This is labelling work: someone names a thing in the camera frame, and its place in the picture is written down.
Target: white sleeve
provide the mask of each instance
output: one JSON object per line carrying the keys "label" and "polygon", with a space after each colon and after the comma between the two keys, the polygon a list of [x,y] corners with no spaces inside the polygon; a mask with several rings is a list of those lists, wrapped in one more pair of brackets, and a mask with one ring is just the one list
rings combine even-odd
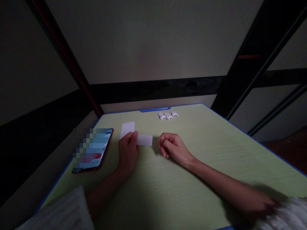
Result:
{"label": "white sleeve", "polygon": [[259,230],[307,230],[307,199],[289,198],[282,203],[274,215],[266,220],[258,220],[255,228]]}
{"label": "white sleeve", "polygon": [[55,203],[41,209],[16,230],[86,229],[94,230],[83,187],[74,189]]}

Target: left hand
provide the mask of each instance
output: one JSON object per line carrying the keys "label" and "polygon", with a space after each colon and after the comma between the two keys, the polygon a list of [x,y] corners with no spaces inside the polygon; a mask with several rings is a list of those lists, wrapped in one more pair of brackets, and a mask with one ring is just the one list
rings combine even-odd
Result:
{"label": "left hand", "polygon": [[131,176],[137,159],[139,146],[137,145],[138,132],[126,134],[118,142],[119,162],[117,170],[128,178]]}

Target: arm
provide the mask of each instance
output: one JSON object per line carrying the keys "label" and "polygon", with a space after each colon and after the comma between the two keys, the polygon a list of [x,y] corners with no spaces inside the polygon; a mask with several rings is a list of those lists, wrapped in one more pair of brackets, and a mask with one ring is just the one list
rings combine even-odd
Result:
{"label": "arm", "polygon": [[277,206],[266,194],[221,173],[196,159],[177,134],[163,133],[159,138],[163,157],[170,155],[183,167],[204,179],[217,193],[224,197],[250,222],[265,217]]}
{"label": "arm", "polygon": [[117,169],[88,194],[86,201],[93,220],[115,191],[131,176],[138,155],[137,138],[138,132],[130,132],[119,140]]}

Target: paper strip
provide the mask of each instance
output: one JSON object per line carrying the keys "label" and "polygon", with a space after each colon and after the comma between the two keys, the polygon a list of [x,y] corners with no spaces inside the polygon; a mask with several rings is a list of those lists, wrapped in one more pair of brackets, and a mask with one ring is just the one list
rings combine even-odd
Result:
{"label": "paper strip", "polygon": [[134,132],[134,121],[122,124],[122,131],[119,139],[122,139],[127,133]]}
{"label": "paper strip", "polygon": [[153,136],[150,135],[138,135],[137,145],[152,146]]}

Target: paper crane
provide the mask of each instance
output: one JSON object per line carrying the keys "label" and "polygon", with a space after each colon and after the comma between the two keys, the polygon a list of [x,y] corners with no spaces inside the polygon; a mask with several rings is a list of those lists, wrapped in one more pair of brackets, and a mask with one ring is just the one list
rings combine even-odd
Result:
{"label": "paper crane", "polygon": [[174,110],[172,110],[170,113],[172,114],[172,116],[177,116],[177,117],[179,117],[178,113],[176,113]]}
{"label": "paper crane", "polygon": [[165,116],[166,116],[166,119],[167,119],[167,120],[169,120],[169,119],[173,118],[173,116],[172,116],[172,115],[170,115],[170,114],[168,114],[168,113],[165,113]]}
{"label": "paper crane", "polygon": [[163,113],[158,113],[158,116],[161,120],[163,120],[163,118],[166,119],[166,116]]}

